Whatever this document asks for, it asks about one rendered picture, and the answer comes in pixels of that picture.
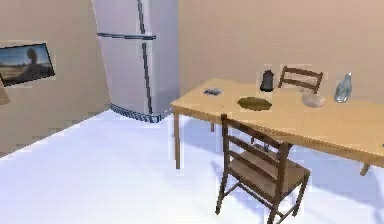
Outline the black pepper mill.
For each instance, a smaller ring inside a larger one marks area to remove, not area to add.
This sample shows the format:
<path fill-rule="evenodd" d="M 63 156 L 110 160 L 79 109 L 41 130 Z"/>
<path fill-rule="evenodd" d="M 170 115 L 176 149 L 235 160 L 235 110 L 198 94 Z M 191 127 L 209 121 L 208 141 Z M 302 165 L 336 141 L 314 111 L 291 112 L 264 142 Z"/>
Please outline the black pepper mill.
<path fill-rule="evenodd" d="M 262 82 L 260 90 L 264 92 L 271 92 L 273 90 L 273 77 L 274 74 L 271 70 L 266 70 L 262 75 Z"/>

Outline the pale grey bowl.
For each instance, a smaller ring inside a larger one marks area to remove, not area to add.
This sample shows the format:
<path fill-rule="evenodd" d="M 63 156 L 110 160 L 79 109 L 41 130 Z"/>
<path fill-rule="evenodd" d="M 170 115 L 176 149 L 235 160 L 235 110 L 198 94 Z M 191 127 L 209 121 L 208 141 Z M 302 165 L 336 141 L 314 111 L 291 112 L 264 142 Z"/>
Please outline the pale grey bowl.
<path fill-rule="evenodd" d="M 302 102 L 304 105 L 312 108 L 322 107 L 325 99 L 319 95 L 312 93 L 305 93 L 302 95 Z"/>

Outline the brown wooden slatted chair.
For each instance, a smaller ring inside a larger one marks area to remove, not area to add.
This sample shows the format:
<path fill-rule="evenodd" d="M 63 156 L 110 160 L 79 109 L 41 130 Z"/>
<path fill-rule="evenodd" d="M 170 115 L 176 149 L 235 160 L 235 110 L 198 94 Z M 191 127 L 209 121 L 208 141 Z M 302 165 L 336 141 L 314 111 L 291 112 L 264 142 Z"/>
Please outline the brown wooden slatted chair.
<path fill-rule="evenodd" d="M 237 187 L 270 210 L 267 224 L 298 214 L 311 172 L 288 159 L 292 144 L 221 115 L 224 169 L 215 213 Z"/>
<path fill-rule="evenodd" d="M 310 90 L 313 94 L 317 94 L 322 82 L 323 73 L 314 72 L 302 68 L 294 68 L 284 66 L 278 82 L 281 88 L 284 84 L 289 84 Z"/>

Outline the silver grey fridge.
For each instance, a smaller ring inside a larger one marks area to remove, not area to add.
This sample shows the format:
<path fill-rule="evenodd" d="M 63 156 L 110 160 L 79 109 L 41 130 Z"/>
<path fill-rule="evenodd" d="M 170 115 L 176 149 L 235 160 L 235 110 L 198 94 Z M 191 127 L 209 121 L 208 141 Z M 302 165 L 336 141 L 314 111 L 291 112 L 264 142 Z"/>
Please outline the silver grey fridge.
<path fill-rule="evenodd" d="M 180 96 L 178 0 L 141 0 L 145 34 L 140 32 L 137 0 L 92 0 L 110 93 L 110 109 L 157 123 Z M 153 113 L 149 114 L 142 43 L 147 44 Z"/>

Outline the dark olive plate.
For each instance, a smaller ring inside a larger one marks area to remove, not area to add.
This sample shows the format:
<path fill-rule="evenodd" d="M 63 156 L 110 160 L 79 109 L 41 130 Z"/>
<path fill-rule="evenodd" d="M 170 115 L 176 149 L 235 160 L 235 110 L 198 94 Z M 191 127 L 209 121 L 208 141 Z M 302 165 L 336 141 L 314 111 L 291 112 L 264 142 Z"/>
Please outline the dark olive plate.
<path fill-rule="evenodd" d="M 272 107 L 269 101 L 256 97 L 243 97 L 238 101 L 238 104 L 244 109 L 253 111 L 269 110 Z"/>

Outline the light wooden table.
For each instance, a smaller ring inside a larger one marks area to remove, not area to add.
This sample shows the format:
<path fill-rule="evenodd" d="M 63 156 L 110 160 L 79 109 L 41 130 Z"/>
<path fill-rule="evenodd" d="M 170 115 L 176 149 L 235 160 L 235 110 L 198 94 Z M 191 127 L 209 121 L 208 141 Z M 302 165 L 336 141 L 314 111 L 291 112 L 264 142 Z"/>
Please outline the light wooden table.
<path fill-rule="evenodd" d="M 219 88 L 220 95 L 207 95 Z M 269 110 L 242 108 L 243 97 L 269 101 Z M 303 104 L 302 94 L 293 88 L 262 92 L 254 83 L 211 79 L 172 102 L 174 117 L 190 116 L 219 124 L 220 115 L 241 121 L 275 139 L 361 162 L 364 175 L 370 166 L 384 168 L 384 105 L 349 100 L 336 103 L 331 97 L 322 107 Z"/>

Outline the framed landscape picture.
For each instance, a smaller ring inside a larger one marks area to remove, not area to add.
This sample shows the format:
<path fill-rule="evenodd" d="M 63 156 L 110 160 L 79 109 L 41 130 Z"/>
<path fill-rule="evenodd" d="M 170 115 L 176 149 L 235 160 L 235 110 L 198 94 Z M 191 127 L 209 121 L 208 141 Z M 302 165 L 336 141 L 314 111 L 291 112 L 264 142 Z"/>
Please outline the framed landscape picture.
<path fill-rule="evenodd" d="M 45 43 L 0 47 L 0 80 L 4 86 L 55 75 Z"/>

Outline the clear glass bottle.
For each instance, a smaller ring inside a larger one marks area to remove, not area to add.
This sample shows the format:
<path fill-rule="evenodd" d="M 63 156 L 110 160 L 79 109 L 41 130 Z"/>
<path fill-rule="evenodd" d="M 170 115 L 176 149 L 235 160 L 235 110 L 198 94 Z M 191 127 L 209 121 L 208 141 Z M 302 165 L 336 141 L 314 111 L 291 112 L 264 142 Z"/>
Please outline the clear glass bottle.
<path fill-rule="evenodd" d="M 348 100 L 351 92 L 352 92 L 352 74 L 347 73 L 344 76 L 344 79 L 338 84 L 335 95 L 334 95 L 334 100 L 338 103 L 344 103 Z"/>

